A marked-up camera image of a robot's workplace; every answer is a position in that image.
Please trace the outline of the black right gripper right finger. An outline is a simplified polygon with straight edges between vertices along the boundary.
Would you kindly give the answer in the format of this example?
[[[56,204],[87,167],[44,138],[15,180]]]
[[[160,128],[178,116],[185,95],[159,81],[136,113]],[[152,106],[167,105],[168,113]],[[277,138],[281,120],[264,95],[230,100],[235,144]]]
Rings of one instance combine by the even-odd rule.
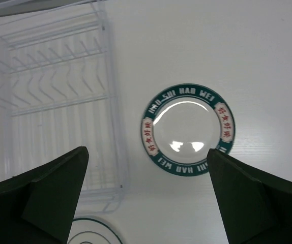
[[[229,243],[292,243],[292,182],[217,149],[209,173]]]

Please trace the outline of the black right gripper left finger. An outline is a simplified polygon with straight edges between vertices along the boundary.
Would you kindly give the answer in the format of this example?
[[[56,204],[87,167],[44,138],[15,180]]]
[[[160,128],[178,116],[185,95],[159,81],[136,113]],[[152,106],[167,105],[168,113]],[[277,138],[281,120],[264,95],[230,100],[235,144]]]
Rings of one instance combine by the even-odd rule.
[[[0,243],[66,243],[89,152],[77,147],[0,182]]]

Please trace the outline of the green rim lettered plate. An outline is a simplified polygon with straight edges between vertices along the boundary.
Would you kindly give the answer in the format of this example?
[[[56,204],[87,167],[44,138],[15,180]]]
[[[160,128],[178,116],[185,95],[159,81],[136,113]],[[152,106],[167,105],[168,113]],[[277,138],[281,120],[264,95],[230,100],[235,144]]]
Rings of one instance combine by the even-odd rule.
[[[143,148],[162,170],[194,177],[208,172],[211,148],[228,154],[236,123],[228,103],[214,90],[183,83],[158,93],[140,123]]]

